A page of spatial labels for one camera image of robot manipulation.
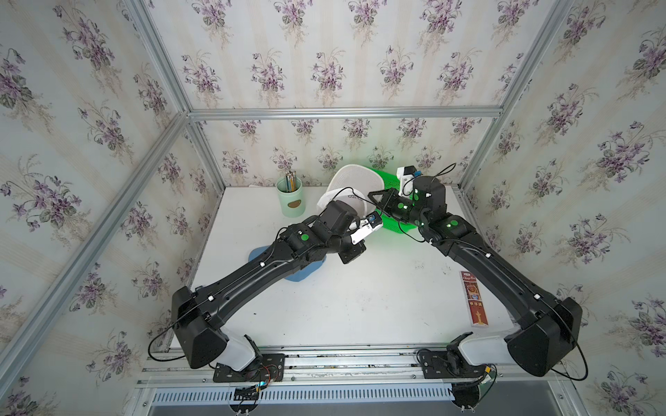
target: blue sponge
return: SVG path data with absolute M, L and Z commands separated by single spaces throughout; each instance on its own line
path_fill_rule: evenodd
M 248 257 L 248 261 L 251 261 L 253 258 L 257 257 L 259 254 L 266 251 L 267 248 L 268 248 L 268 246 L 263 246 L 263 247 L 255 248 L 254 250 L 252 250 L 250 252 L 249 257 Z M 322 264 L 324 264 L 325 261 L 326 261 L 326 257 L 324 257 L 324 259 L 321 262 L 310 263 L 307 266 L 305 266 L 305 268 L 303 268 L 303 270 L 298 270 L 296 273 L 294 273 L 291 276 L 288 276 L 284 279 L 289 280 L 290 282 L 300 282 L 304 278 L 307 278 L 310 275 L 310 273 L 312 273 L 315 270 L 317 270 L 318 268 L 322 267 Z

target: mint green cup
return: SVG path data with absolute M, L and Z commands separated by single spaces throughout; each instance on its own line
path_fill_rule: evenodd
M 287 179 L 283 176 L 275 184 L 278 189 L 278 199 L 280 200 L 280 209 L 285 217 L 295 218 L 303 215 L 305 212 L 305 201 L 303 200 L 303 182 L 296 177 L 296 190 L 287 192 Z

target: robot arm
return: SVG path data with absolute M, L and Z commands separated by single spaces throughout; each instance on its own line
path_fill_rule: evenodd
M 469 222 L 447 212 L 446 187 L 436 177 L 416 176 L 412 184 L 412 199 L 400 196 L 395 189 L 368 196 L 385 214 L 415 224 L 425 242 L 471 271 L 502 302 L 520 326 L 518 331 L 503 334 L 503 352 L 508 350 L 510 358 L 526 372 L 545 375 L 575 347 L 581 307 L 571 298 L 560 301 L 534 284 L 488 247 Z M 488 356 L 475 356 L 474 352 L 485 354 L 492 348 L 478 348 L 478 342 L 465 337 L 459 337 L 457 343 L 456 352 L 469 364 L 489 362 Z
M 349 205 L 331 201 L 320 215 L 286 227 L 266 251 L 227 277 L 194 292 L 177 290 L 172 322 L 190 367 L 217 360 L 241 371 L 260 359 L 247 335 L 223 327 L 231 315 L 268 286 L 328 253 L 337 253 L 343 264 L 351 262 L 366 250 L 363 238 L 381 227 L 378 214 L 359 218 Z

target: wall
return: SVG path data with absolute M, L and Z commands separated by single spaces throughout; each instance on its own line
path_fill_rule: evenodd
M 14 414 L 30 405 L 29 415 L 121 413 L 149 341 L 170 322 L 173 292 L 194 278 L 217 200 L 194 148 L 180 137 L 3 410 Z M 171 335 L 158 338 L 153 350 L 163 350 Z
M 4 348 L 174 109 L 122 2 L 0 11 Z
M 147 2 L 192 108 L 492 105 L 553 0 Z
M 124 3 L 0 3 L 0 347 L 175 111 Z M 216 208 L 180 137 L 2 414 L 116 415 Z
M 664 16 L 578 1 L 468 193 L 500 254 L 583 307 L 592 415 L 666 413 Z
M 226 184 L 273 186 L 295 170 L 307 186 L 327 185 L 355 163 L 396 173 L 416 165 L 458 183 L 490 118 L 379 118 L 352 120 L 236 120 L 203 124 Z

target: black bracket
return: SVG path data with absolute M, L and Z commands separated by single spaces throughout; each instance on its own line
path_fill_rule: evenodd
M 234 371 L 231 367 L 217 363 L 212 380 L 215 383 L 258 383 L 260 381 L 268 383 L 268 379 L 271 378 L 272 383 L 282 381 L 283 376 L 284 354 L 263 354 L 258 371 L 244 371 L 241 373 Z

